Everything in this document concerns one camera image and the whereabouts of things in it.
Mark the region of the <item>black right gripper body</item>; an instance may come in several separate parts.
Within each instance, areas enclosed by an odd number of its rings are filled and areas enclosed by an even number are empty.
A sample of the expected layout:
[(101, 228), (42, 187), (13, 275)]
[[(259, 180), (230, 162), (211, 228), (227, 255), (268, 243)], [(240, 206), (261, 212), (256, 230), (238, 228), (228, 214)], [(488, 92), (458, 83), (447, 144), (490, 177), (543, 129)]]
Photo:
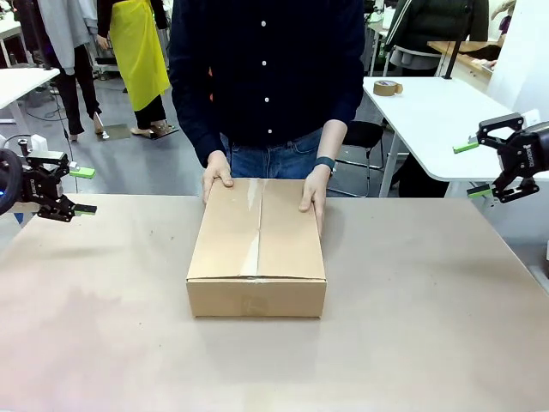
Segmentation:
[(498, 149), (498, 157), (502, 166), (500, 176), (509, 182), (549, 171), (549, 123), (515, 132)]

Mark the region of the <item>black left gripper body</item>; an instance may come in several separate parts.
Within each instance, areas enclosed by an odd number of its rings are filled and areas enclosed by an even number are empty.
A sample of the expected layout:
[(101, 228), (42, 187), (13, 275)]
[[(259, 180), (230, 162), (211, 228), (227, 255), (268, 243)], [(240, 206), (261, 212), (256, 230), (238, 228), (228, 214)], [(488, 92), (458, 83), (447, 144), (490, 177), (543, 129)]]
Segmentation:
[(47, 170), (44, 166), (23, 167), (21, 193), (19, 200), (23, 203), (37, 203), (52, 206), (64, 199), (61, 178), (64, 167)]

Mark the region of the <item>brown cardboard box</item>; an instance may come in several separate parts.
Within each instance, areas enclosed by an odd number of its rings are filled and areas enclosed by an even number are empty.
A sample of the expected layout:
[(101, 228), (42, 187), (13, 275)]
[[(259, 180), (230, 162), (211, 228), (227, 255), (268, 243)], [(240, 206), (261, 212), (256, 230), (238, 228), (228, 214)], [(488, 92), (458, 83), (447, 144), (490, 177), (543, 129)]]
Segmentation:
[(186, 287), (194, 317), (320, 318), (327, 289), (315, 212), (296, 179), (215, 180)]

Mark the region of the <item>person's right forearm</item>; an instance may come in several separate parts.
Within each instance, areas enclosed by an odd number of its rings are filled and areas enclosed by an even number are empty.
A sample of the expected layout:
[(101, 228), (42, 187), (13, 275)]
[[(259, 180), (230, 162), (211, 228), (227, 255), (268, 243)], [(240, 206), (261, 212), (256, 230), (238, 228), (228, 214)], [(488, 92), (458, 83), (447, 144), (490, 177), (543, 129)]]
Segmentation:
[(210, 99), (207, 70), (194, 70), (188, 64), (170, 63), (172, 103), (178, 123), (192, 144), (202, 167), (214, 151), (225, 153)]

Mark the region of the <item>person's left forearm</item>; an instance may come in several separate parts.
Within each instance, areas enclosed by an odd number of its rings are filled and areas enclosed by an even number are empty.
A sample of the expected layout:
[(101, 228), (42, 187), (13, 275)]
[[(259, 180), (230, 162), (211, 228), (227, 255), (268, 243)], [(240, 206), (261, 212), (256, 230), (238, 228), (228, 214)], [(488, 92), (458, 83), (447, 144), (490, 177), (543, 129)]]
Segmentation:
[(347, 134), (347, 125), (337, 119), (325, 123), (317, 151), (317, 158), (327, 157), (335, 160)]

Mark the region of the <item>person's left hand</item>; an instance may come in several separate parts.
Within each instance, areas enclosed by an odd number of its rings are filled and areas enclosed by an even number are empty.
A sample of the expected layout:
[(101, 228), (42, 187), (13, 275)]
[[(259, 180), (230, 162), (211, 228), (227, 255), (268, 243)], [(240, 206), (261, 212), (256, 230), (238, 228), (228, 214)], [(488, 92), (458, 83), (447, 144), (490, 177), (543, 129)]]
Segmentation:
[(322, 236), (323, 233), (326, 191), (329, 178), (330, 169), (328, 166), (315, 166), (305, 179), (303, 195), (299, 205), (301, 212), (307, 212), (311, 208), (314, 209), (319, 236)]

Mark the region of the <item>white table with rounded corner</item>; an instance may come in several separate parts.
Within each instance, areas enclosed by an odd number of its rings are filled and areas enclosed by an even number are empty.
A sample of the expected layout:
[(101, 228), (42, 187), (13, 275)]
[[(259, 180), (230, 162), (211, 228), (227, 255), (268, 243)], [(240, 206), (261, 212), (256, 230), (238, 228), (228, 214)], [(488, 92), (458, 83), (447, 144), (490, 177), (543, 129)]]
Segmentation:
[(380, 197), (389, 193), (401, 145), (433, 179), (451, 187), (463, 182), (493, 181), (501, 172), (496, 152), (486, 146), (455, 154), (479, 122), (511, 111), (469, 84), (442, 77), (391, 77), (403, 86), (401, 94), (373, 93), (377, 77), (364, 78), (363, 88), (395, 131), (383, 173)]

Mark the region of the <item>wooden bench top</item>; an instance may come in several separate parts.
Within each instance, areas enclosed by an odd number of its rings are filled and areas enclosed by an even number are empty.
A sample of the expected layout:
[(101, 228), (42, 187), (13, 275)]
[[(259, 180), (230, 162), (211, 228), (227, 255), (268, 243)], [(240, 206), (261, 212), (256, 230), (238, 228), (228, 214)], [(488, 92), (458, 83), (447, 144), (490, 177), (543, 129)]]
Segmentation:
[[(428, 41), (427, 45), (436, 52), (441, 54), (438, 74), (444, 76), (447, 72), (452, 53), (455, 48), (453, 41)], [(501, 52), (502, 46), (496, 41), (478, 42), (464, 41), (461, 42), (459, 52), (457, 54), (452, 76), (457, 77), (459, 70), (464, 70), (469, 75), (477, 76), (490, 80), (493, 73), (493, 67), (490, 62), (496, 61)]]

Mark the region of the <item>black upright pole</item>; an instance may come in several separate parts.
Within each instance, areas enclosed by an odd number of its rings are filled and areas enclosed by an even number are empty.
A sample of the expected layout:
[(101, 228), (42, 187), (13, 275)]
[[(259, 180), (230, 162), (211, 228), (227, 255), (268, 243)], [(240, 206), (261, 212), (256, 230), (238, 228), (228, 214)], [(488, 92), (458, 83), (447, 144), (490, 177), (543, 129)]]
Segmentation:
[(463, 42), (463, 39), (467, 37), (468, 33), (468, 23), (469, 23), (469, 16), (471, 13), (471, 1), (466, 0), (465, 5), (463, 7), (463, 17), (462, 17), (462, 28), (459, 32), (455, 42), (454, 47), (451, 53), (451, 57), (447, 66), (447, 69), (443, 75), (443, 79), (445, 80), (451, 80), (452, 79), (452, 71), (455, 66), (455, 61), (457, 60), (457, 55), (460, 51), (461, 44)]

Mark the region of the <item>white work table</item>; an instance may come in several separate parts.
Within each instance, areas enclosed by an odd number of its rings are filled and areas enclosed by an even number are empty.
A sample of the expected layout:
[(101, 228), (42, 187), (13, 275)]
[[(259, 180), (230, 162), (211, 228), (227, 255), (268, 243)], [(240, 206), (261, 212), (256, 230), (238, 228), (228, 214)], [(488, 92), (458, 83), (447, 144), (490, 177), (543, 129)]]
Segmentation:
[(60, 74), (58, 69), (16, 68), (0, 69), (0, 110), (8, 107), (22, 134), (28, 134), (28, 127), (17, 101)]

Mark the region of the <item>person in dark jacket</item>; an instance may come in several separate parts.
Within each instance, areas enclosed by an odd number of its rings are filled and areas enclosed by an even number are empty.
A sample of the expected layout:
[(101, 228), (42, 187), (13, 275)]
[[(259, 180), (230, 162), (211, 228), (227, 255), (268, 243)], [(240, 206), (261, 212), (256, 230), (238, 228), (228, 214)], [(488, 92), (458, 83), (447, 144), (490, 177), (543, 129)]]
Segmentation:
[(403, 76), (434, 76), (440, 55), (430, 41), (488, 40), (489, 0), (399, 0), (385, 40)]

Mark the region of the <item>figure in grey coat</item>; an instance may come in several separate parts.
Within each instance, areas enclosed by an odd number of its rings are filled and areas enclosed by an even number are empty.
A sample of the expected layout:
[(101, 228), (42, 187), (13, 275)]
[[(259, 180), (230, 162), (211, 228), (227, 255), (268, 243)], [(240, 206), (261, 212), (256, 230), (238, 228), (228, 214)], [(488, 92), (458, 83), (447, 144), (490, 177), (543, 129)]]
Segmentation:
[(97, 13), (91, 0), (10, 0), (15, 20), (21, 24), (27, 50), (46, 66), (59, 70), (57, 91), (65, 109), (69, 140), (75, 142), (84, 132), (79, 98), (94, 124), (104, 131), (100, 103), (87, 45), (97, 33)]

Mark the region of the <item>small white background table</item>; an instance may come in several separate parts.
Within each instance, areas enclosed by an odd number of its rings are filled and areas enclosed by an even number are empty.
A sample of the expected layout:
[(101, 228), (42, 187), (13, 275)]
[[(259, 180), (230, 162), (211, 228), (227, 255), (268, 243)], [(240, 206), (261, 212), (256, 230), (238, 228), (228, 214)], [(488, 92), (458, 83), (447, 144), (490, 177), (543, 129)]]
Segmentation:
[(19, 38), (22, 50), (25, 53), (25, 59), (28, 64), (32, 64), (32, 54), (27, 50), (27, 46), (21, 30), (21, 24), (6, 15), (3, 19), (0, 19), (0, 51), (2, 52), (4, 61), (8, 68), (12, 66), (12, 63), (9, 59), (8, 49), (6, 48), (5, 40), (12, 37)]

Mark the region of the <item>person in dark shirt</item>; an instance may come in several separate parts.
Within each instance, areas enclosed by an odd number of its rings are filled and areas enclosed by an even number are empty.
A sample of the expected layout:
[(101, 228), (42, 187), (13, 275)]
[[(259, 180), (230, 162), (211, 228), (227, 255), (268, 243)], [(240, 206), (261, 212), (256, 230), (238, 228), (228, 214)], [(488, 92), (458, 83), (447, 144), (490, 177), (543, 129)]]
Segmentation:
[(362, 98), (362, 0), (174, 0), (170, 63), (207, 70), (220, 140), (267, 148)]

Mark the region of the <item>grey mannequin base plate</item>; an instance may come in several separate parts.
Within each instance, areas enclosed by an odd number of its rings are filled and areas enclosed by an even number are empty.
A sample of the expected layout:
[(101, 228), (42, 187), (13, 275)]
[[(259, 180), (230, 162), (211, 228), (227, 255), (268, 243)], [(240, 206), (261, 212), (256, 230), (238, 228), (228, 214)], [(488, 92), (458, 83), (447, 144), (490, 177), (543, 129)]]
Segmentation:
[(104, 125), (102, 131), (97, 135), (99, 141), (114, 141), (131, 137), (127, 124)]

